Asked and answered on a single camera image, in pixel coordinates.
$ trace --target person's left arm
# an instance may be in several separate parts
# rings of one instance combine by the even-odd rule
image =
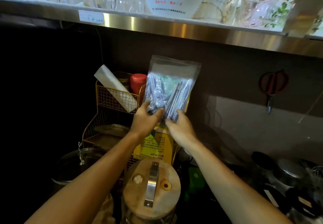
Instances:
[[[156,126],[160,109],[149,116],[145,102],[136,112],[129,133],[99,161],[43,204],[27,221],[32,224],[92,223],[133,150]]]

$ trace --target person's right arm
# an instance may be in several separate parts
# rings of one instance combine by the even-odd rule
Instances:
[[[233,224],[291,224],[274,205],[227,168],[197,138],[184,112],[166,121],[174,140],[196,160],[212,193]]]

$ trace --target plastic bag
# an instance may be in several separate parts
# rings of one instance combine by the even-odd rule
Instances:
[[[188,98],[201,68],[200,63],[153,55],[150,61],[145,101],[148,113],[165,108],[164,119],[177,121],[177,109],[186,110]]]

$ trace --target metal shelf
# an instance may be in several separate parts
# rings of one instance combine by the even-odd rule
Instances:
[[[103,15],[104,21],[102,24],[81,21],[79,10],[98,12]],[[282,32],[234,27],[197,20],[129,14],[47,1],[19,0],[0,0],[0,14],[91,24],[142,33],[323,57],[323,41],[320,40],[294,38],[288,37],[286,33]]]

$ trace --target red lid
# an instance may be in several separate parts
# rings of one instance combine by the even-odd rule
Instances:
[[[134,83],[146,83],[147,82],[147,75],[145,74],[141,74],[141,73],[136,73],[136,74],[132,74],[130,79],[134,82]]]

